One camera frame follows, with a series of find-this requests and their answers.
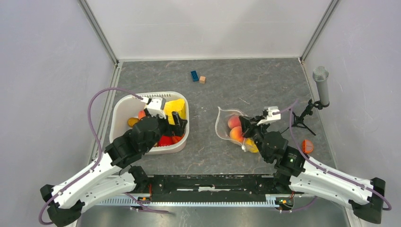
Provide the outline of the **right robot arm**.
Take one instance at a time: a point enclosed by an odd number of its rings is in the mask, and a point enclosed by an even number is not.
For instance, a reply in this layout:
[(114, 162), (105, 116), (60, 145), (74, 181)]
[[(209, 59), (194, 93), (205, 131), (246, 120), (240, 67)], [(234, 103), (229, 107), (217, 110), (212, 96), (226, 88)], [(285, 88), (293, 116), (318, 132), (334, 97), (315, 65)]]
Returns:
[(278, 131), (259, 124), (261, 116), (240, 116), (243, 136), (251, 139), (262, 159), (274, 164), (273, 187), (279, 193), (301, 192), (317, 196), (353, 211), (358, 218), (381, 224), (385, 181), (363, 179), (331, 168), (288, 145)]

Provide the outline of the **yellow toy cabbage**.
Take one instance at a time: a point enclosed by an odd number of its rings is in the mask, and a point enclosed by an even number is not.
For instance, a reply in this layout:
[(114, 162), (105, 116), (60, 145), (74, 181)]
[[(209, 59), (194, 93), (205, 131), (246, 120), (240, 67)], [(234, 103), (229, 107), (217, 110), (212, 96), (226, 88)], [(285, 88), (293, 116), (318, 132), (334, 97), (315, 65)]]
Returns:
[(168, 121), (171, 125), (174, 125), (174, 119), (172, 112), (177, 112), (181, 119), (186, 120), (186, 102), (184, 99), (176, 99), (172, 101), (168, 101), (165, 103), (164, 112), (168, 117)]

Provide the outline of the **orange toy peach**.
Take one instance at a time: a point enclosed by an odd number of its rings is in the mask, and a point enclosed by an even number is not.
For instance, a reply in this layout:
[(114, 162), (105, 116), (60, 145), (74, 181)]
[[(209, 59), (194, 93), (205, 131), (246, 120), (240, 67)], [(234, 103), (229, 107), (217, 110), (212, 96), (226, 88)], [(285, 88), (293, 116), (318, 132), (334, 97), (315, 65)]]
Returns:
[(233, 127), (229, 133), (230, 139), (234, 140), (235, 142), (243, 143), (243, 131), (241, 126)]

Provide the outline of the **pink toy peach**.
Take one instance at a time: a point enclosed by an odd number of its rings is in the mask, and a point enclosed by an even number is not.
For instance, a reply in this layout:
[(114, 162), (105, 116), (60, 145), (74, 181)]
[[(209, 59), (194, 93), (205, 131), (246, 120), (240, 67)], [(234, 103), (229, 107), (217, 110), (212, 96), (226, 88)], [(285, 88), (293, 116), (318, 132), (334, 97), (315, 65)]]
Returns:
[(239, 119), (238, 115), (232, 115), (227, 122), (227, 125), (230, 129), (233, 129), (235, 127), (240, 127), (241, 126), (241, 121)]

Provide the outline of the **yellow toy lemon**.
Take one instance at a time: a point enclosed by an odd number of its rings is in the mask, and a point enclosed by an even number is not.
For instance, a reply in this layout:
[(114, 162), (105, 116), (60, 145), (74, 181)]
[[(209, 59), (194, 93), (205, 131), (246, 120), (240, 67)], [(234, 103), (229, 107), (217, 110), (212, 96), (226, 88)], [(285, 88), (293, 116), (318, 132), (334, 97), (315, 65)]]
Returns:
[(259, 153), (259, 150), (251, 138), (246, 138), (244, 140), (245, 150), (251, 153)]

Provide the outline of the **clear polka dot zip bag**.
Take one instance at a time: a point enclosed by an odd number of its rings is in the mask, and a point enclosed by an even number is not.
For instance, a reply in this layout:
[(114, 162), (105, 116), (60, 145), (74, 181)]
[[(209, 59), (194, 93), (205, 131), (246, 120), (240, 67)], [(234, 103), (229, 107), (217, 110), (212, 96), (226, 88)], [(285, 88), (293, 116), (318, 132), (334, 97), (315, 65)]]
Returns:
[(238, 109), (223, 109), (218, 106), (215, 131), (219, 138), (230, 141), (241, 147), (244, 152), (258, 153), (254, 141), (244, 138), (239, 116), (246, 116)]

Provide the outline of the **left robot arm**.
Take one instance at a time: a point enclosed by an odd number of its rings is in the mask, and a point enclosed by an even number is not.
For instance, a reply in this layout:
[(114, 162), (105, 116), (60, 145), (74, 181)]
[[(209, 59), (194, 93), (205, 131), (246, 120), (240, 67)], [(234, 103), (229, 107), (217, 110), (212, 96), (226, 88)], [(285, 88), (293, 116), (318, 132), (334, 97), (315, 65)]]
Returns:
[(148, 179), (141, 175), (124, 173), (116, 182), (101, 184), (101, 181), (140, 160), (163, 136), (185, 135), (187, 125), (186, 114), (178, 111), (164, 117), (150, 114), (142, 117), (101, 150), (92, 164), (58, 185), (46, 184), (40, 189), (45, 201), (38, 218), (40, 223), (65, 227), (103, 199), (132, 190), (144, 192)]

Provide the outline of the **white plastic basket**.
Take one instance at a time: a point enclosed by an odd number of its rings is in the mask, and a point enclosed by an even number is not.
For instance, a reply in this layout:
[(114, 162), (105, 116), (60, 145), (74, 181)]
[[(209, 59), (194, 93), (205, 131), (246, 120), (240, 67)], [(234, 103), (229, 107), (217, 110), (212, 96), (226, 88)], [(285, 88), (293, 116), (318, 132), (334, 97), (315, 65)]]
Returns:
[[(174, 91), (161, 91), (161, 92), (146, 92), (138, 93), (139, 96), (151, 98), (153, 96), (163, 97), (166, 101), (172, 101), (176, 99), (183, 99), (185, 101), (186, 120), (189, 120), (189, 105), (187, 99), (180, 93)], [(132, 117), (138, 117), (139, 111), (143, 110), (145, 104), (139, 99), (132, 95), (127, 95), (121, 98), (113, 109), (111, 129), (109, 133), (109, 142), (113, 142), (117, 137), (122, 136), (127, 130), (130, 129), (128, 126), (128, 119)], [(158, 146), (153, 147), (147, 155), (162, 155), (180, 152), (184, 149), (187, 138), (189, 135), (189, 124), (186, 125), (185, 133), (183, 138), (176, 144), (170, 146)]]

